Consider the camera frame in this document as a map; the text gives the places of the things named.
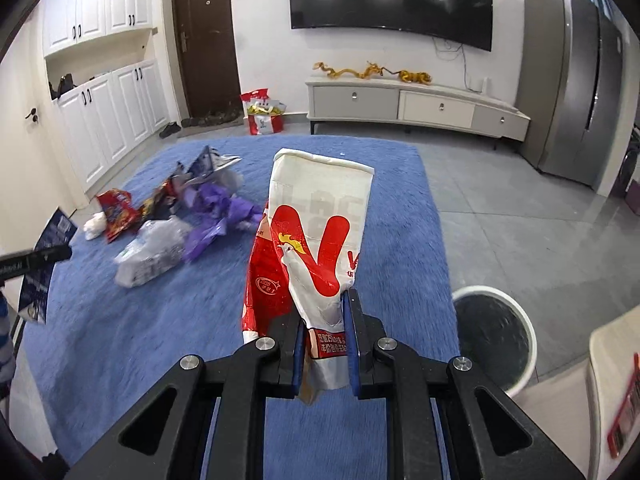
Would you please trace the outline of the white grey TV cabinet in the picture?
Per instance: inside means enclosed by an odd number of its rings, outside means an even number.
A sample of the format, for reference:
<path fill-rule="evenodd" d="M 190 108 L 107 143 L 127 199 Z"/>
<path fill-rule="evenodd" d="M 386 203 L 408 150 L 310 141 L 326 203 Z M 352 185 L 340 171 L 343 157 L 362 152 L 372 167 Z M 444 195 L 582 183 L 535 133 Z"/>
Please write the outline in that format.
<path fill-rule="evenodd" d="M 375 122 L 459 131 L 523 142 L 529 117 L 506 102 L 443 86 L 388 79 L 306 81 L 308 119 L 320 122 Z"/>

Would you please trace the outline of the white round trash bin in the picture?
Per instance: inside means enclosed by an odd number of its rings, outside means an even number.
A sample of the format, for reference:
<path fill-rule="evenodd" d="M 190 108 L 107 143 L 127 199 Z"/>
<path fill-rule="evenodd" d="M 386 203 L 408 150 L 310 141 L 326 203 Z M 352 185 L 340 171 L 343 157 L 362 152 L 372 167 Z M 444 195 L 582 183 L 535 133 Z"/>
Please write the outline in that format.
<path fill-rule="evenodd" d="M 462 356 L 478 364 L 510 398 L 534 376 L 538 341 L 520 304 L 487 285 L 465 286 L 452 294 Z"/>

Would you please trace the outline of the white wall cabinets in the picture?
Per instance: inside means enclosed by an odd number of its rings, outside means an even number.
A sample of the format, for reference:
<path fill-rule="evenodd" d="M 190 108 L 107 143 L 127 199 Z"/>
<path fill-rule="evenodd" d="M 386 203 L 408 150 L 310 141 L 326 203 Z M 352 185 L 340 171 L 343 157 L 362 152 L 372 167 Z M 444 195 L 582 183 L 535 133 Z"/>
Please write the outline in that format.
<path fill-rule="evenodd" d="M 43 0 L 42 50 L 66 155 L 89 191 L 168 125 L 151 0 Z"/>

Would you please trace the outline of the grey double-door refrigerator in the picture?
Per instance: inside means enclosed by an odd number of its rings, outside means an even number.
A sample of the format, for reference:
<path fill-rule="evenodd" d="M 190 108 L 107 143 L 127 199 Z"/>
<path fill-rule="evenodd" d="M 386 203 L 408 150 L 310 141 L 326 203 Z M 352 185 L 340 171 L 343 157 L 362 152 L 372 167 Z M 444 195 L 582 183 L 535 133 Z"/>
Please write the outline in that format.
<path fill-rule="evenodd" d="M 591 0 L 524 0 L 516 107 L 521 154 L 544 174 L 595 188 L 616 128 L 623 38 Z"/>

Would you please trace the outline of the dark blue white carton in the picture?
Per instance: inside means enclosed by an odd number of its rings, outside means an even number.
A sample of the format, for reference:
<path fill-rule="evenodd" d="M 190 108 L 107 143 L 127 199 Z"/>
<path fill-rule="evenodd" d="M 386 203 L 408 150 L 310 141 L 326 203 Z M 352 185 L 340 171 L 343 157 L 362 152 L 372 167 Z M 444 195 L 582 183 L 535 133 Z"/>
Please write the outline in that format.
<path fill-rule="evenodd" d="M 76 232 L 76 224 L 60 208 L 44 227 L 35 244 L 35 267 L 24 275 L 18 298 L 18 314 L 26 321 L 46 322 L 53 269 L 57 263 L 70 260 L 73 253 L 70 241 Z"/>

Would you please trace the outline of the dark brown entrance door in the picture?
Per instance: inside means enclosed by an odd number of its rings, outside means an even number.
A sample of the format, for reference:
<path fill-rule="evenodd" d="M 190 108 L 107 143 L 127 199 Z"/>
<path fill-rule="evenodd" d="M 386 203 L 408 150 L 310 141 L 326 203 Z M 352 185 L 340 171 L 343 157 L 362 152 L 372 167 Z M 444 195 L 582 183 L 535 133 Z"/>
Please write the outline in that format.
<path fill-rule="evenodd" d="M 189 116 L 241 110 L 231 0 L 172 0 L 180 74 Z"/>

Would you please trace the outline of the red snack wrapper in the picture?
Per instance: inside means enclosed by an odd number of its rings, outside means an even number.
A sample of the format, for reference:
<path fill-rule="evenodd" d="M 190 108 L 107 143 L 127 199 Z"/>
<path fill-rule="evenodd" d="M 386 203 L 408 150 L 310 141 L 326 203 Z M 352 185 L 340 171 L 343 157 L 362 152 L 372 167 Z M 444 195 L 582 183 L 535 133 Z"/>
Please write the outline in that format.
<path fill-rule="evenodd" d="M 111 188 L 96 199 L 105 214 L 105 236 L 109 243 L 139 223 L 140 210 L 134 206 L 129 192 Z"/>

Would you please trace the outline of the dark brown snack bag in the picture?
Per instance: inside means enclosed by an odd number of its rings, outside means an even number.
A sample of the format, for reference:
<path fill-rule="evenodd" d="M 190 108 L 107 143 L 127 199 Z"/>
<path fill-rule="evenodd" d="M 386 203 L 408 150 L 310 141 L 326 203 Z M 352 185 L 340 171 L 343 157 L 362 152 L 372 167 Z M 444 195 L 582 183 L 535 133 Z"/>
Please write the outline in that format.
<path fill-rule="evenodd" d="M 179 196 L 172 177 L 163 180 L 138 209 L 142 223 L 151 220 L 167 220 L 179 205 Z"/>

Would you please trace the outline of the clear crushed plastic bottle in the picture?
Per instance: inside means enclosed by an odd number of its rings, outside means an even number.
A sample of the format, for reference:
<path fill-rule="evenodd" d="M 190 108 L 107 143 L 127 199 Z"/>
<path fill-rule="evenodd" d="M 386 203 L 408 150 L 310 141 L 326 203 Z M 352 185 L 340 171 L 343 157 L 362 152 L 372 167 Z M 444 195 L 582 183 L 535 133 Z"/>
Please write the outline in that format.
<path fill-rule="evenodd" d="M 115 258 L 115 283 L 134 288 L 154 280 L 182 260 L 192 226 L 177 216 L 144 222 L 138 235 Z"/>

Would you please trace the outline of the beige marble table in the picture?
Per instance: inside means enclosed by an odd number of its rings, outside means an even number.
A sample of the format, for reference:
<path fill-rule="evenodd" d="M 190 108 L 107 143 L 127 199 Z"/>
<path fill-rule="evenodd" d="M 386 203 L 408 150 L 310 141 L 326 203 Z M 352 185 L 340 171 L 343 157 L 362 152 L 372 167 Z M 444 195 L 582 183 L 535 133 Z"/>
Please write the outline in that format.
<path fill-rule="evenodd" d="M 638 355 L 639 309 L 634 307 L 591 333 L 585 359 L 514 398 L 587 479 L 607 479 L 619 472 L 638 440 L 635 417 L 620 454 L 612 456 L 608 448 L 608 433 Z"/>

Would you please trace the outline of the purple plastic bag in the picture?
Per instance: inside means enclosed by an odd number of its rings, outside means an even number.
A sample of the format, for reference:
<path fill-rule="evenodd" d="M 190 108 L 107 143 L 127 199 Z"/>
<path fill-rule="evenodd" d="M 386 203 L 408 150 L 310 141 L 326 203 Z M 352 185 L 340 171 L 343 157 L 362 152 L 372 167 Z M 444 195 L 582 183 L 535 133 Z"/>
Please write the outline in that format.
<path fill-rule="evenodd" d="M 187 188 L 183 201 L 196 219 L 183 246 L 182 260 L 197 259 L 218 237 L 233 230 L 253 231 L 262 221 L 261 206 L 232 193 L 218 183 Z"/>

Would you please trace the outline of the white tissue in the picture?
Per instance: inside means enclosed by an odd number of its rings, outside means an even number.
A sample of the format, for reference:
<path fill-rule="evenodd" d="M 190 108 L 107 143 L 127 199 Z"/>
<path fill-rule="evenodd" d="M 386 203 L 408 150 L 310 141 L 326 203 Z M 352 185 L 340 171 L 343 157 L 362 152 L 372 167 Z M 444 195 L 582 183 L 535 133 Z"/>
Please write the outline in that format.
<path fill-rule="evenodd" d="M 97 212 L 91 218 L 89 218 L 84 226 L 82 232 L 84 232 L 85 240 L 95 240 L 102 236 L 106 231 L 106 215 L 103 211 Z"/>

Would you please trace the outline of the red white snack bag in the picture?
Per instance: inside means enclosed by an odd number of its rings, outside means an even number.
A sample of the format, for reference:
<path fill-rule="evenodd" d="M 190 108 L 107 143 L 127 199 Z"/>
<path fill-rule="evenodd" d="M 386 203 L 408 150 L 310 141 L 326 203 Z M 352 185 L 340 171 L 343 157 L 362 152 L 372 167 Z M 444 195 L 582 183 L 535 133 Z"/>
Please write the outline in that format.
<path fill-rule="evenodd" d="M 282 148 L 274 155 L 269 196 L 248 263 L 243 339 L 266 336 L 271 322 L 296 311 L 304 329 L 299 399 L 348 384 L 342 296 L 355 283 L 373 168 Z"/>

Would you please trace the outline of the red white gift bag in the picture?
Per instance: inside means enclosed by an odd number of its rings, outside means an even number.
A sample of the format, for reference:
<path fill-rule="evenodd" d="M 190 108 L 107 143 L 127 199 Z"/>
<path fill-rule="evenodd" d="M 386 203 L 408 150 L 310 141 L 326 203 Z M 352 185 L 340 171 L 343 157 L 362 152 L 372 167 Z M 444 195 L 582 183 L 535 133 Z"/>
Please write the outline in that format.
<path fill-rule="evenodd" d="M 252 136 L 281 133 L 286 105 L 269 96 L 267 88 L 255 89 L 240 95 L 248 128 Z"/>

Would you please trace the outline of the black shoes by door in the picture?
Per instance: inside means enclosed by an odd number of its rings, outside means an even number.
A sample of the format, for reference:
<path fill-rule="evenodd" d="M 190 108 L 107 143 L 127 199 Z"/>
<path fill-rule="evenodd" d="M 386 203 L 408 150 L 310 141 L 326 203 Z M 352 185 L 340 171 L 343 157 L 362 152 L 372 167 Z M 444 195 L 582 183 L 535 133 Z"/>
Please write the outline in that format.
<path fill-rule="evenodd" d="M 166 139 L 168 136 L 172 136 L 175 133 L 178 133 L 181 130 L 181 127 L 176 122 L 171 122 L 166 125 L 163 130 L 160 130 L 158 134 L 161 139 Z"/>

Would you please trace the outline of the golden dragon ornament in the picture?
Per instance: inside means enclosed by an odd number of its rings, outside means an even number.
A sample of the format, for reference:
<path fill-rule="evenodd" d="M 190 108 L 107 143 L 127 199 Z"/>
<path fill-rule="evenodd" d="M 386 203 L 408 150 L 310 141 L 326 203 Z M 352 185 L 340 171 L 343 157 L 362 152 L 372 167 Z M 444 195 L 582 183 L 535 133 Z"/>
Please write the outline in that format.
<path fill-rule="evenodd" d="M 433 82 L 432 76 L 427 72 L 410 72 L 410 70 L 390 70 L 385 66 L 369 62 L 367 67 L 358 72 L 352 68 L 341 68 L 337 70 L 334 67 L 326 65 L 325 62 L 315 62 L 312 66 L 313 70 L 321 70 L 330 79 L 338 79 L 341 76 L 353 76 L 357 79 L 368 80 L 372 77 L 393 76 L 405 84 L 425 84 L 429 86 Z"/>

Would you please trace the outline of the blue foil package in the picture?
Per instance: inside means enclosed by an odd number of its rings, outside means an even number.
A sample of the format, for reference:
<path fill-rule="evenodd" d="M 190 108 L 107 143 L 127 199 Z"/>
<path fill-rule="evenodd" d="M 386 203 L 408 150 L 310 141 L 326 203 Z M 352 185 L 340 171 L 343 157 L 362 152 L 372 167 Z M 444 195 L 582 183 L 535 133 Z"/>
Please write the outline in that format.
<path fill-rule="evenodd" d="M 178 163 L 171 183 L 178 188 L 184 188 L 206 182 L 229 180 L 232 168 L 241 160 L 238 155 L 223 155 L 206 145 L 188 168 L 184 168 L 181 162 Z"/>

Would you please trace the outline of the red handled brush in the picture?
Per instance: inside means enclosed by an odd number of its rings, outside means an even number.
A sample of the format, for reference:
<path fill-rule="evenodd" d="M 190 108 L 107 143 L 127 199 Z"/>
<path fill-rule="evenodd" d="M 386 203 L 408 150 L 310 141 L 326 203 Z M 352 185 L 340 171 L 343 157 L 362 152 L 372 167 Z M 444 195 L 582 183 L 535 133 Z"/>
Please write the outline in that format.
<path fill-rule="evenodd" d="M 634 370 L 629 379 L 623 402 L 608 432 L 608 452 L 617 458 L 631 434 L 634 422 L 639 416 L 639 353 L 634 354 Z"/>

